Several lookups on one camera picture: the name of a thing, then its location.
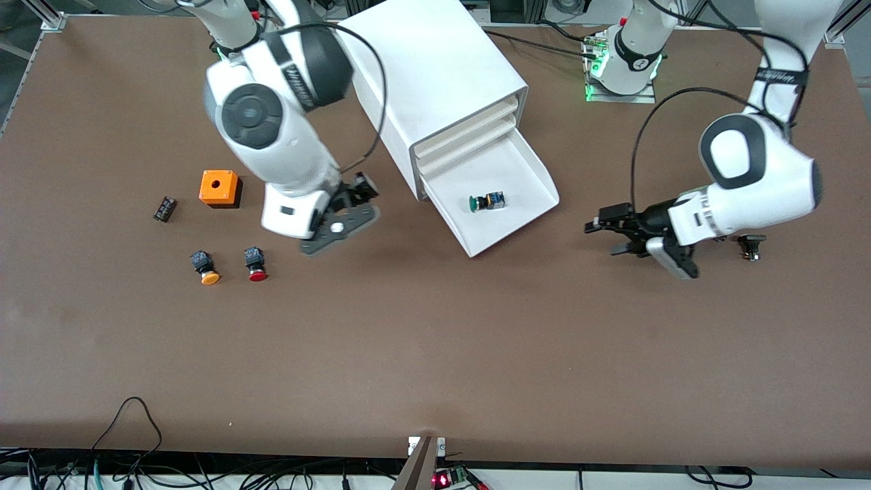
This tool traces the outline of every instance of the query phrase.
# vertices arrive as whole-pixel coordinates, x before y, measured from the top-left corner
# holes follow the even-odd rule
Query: white bracket
[[[417,447],[417,443],[420,442],[420,437],[409,437],[408,438],[408,455],[411,456],[411,453],[414,452],[415,447]],[[436,441],[438,444],[438,450],[436,452],[436,456],[439,458],[444,458],[444,438],[438,438]]]

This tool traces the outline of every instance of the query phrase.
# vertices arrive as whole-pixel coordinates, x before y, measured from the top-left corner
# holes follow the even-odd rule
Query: white box
[[[381,137],[418,200],[429,198],[469,256],[559,203],[542,161],[517,130],[528,86],[457,0],[388,0],[340,25],[364,37],[387,71]],[[365,45],[339,32],[354,89],[377,126],[381,73]],[[469,197],[503,192],[472,213]]]

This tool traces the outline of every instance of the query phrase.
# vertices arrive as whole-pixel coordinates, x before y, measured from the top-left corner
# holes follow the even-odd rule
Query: black strap
[[[756,70],[756,79],[769,84],[807,86],[807,71],[789,71],[759,67]]]
[[[284,79],[287,80],[290,89],[294,91],[294,95],[300,101],[303,110],[311,112],[316,109],[317,103],[314,95],[311,89],[308,88],[306,80],[300,74],[300,70],[297,69],[294,59],[291,58],[290,52],[287,51],[287,47],[284,45],[284,41],[281,40],[281,36],[278,34],[267,34],[263,38],[266,40],[273,58],[275,58],[275,63],[278,64],[281,72],[284,73]]]
[[[630,71],[644,71],[648,66],[651,65],[657,58],[659,58],[659,53],[662,52],[660,49],[653,54],[649,54],[647,56],[636,53],[635,51],[629,49],[623,42],[623,30],[617,31],[617,35],[614,36],[615,45],[617,46],[617,54],[624,60],[626,60],[626,64],[629,65]]]

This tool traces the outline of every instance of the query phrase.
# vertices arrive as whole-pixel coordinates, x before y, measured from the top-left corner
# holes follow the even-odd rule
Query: orange box
[[[206,170],[199,184],[199,200],[210,208],[238,208],[242,179],[233,170]]]

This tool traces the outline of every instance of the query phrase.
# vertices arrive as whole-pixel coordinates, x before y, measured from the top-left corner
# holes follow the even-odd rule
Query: table surface
[[[651,107],[585,103],[576,58],[496,43],[529,83],[520,129],[559,206],[469,259],[382,148],[365,167],[381,219],[312,259],[260,227],[262,185],[202,109],[214,60],[196,19],[47,34],[0,140],[0,443],[88,447],[139,395],[167,450],[400,457],[429,432],[464,459],[871,468],[871,130],[843,51],[814,59],[795,129],[820,208],[766,230],[758,263],[702,244],[702,277],[679,282],[583,234],[626,200]],[[759,59],[724,32],[677,31],[667,51],[662,95],[746,94]],[[639,203],[709,182],[699,135],[738,109],[664,106]],[[311,120],[340,162],[372,136],[353,95]],[[242,175],[241,209],[197,200],[208,168]],[[164,195],[180,198],[167,224],[151,218]],[[246,280],[252,245],[265,282]],[[201,248],[213,287],[188,261]],[[105,446],[153,437],[131,408]]]

